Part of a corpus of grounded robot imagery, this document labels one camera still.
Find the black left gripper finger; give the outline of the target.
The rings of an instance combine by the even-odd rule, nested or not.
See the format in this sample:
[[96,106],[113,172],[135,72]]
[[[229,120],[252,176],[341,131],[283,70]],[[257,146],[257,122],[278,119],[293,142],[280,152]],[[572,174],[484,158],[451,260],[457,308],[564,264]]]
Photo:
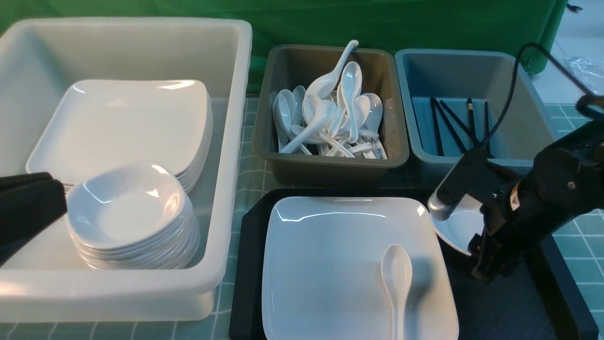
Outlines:
[[0,179],[0,262],[67,213],[63,184],[50,173]]

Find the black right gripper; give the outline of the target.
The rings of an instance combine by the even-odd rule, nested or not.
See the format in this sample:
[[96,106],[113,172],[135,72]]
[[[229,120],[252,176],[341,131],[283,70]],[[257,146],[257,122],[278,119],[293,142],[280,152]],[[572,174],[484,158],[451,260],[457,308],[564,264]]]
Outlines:
[[468,150],[428,200],[433,218],[445,221],[463,198],[481,202],[485,226],[470,241],[477,264],[472,275],[485,283],[510,276],[522,257],[574,218],[574,182],[531,171],[518,176],[489,162],[480,146]]

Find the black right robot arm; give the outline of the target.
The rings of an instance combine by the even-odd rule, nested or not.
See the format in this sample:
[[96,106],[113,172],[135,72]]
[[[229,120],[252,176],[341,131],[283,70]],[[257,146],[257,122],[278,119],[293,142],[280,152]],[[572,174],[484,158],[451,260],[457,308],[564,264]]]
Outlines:
[[445,221],[466,196],[481,203],[484,223],[468,243],[475,258],[471,274],[485,283],[511,275],[546,237],[602,209],[603,123],[589,121],[548,145],[522,176],[492,163],[483,148],[473,148],[436,187],[428,210]]

